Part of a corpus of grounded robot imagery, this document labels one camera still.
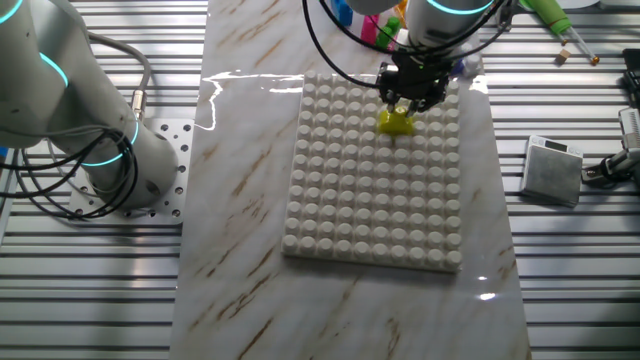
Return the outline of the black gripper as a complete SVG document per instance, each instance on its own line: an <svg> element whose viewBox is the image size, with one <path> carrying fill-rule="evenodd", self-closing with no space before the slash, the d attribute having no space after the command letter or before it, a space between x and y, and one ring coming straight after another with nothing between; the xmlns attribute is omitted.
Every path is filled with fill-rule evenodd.
<svg viewBox="0 0 640 360"><path fill-rule="evenodd" d="M413 117L444 99L449 75L449 62L427 58L419 63L410 55L393 55L379 67L379 94L389 113L401 98L411 100L407 116Z"/></svg>

